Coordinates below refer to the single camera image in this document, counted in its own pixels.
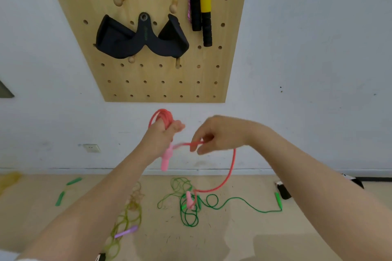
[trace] green jump rope handle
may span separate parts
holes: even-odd
[[[61,192],[60,193],[60,195],[59,195],[59,197],[58,197],[58,199],[57,199],[57,202],[56,202],[56,204],[55,204],[55,206],[60,206],[60,204],[61,204],[61,200],[63,200],[63,197],[64,197],[64,194],[65,194],[66,192],[65,191],[63,191],[63,192]]]
[[[77,183],[78,181],[81,181],[81,180],[82,180],[81,177],[76,178],[76,179],[73,179],[72,181],[69,181],[69,182],[67,183],[67,186],[72,185],[72,184],[75,184],[75,183]]]
[[[282,201],[280,200],[280,195],[278,192],[275,192],[275,197],[276,197],[277,205],[279,205],[280,210],[283,210]]]

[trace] black object on floor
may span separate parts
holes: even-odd
[[[370,176],[359,176],[357,179],[361,181],[387,181],[392,182],[392,178],[380,178],[380,177],[370,177]]]
[[[346,178],[351,180],[353,183],[357,184],[358,186],[360,186],[362,189],[364,189],[363,184],[361,182],[361,180],[359,178],[355,178],[353,176],[348,176],[345,175],[344,173],[342,173],[342,175]],[[283,185],[283,183],[281,181],[277,181],[275,183],[277,189],[279,190],[280,196],[282,197],[282,199],[289,199],[291,198],[290,193],[287,191],[286,187]]]
[[[145,45],[157,55],[179,58],[189,49],[189,43],[177,17],[171,14],[168,17],[169,21],[156,36],[147,13],[139,15],[136,32],[105,15],[97,32],[95,46],[116,59],[133,56]]]
[[[95,261],[105,261],[106,260],[106,254],[101,253],[98,255],[98,257],[95,259]]]

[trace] wooden pegboard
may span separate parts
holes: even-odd
[[[188,0],[178,0],[176,16],[190,45],[179,69],[174,58],[158,56],[147,46],[130,63],[93,45],[105,14],[136,31],[139,14],[145,11],[158,34],[168,20],[172,0],[126,0],[120,7],[113,0],[59,2],[106,101],[225,102],[244,0],[212,0],[213,46],[209,48],[203,47],[202,32],[192,31]]]

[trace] wooden floor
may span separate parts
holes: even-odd
[[[85,175],[72,185],[59,207],[56,201],[75,175],[24,176],[0,197],[0,249],[20,252],[52,219],[97,184],[104,176]],[[293,199],[283,200],[283,212],[261,214],[241,201],[221,210],[203,208],[199,224],[190,228],[180,220],[179,199],[171,193],[168,176],[140,179],[142,223],[138,232],[124,236],[114,260],[340,260],[307,221]],[[199,189],[218,185],[224,177],[189,177]],[[216,194],[219,203],[241,196],[261,210],[277,209],[276,176],[233,176]],[[392,184],[365,183],[392,208]]]

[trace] purple jump rope handle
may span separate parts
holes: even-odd
[[[132,226],[130,229],[125,230],[124,232],[121,232],[119,234],[116,234],[115,238],[119,238],[120,236],[123,236],[123,235],[128,234],[128,233],[134,233],[134,232],[136,232],[138,230],[138,228],[139,228],[138,225]]]

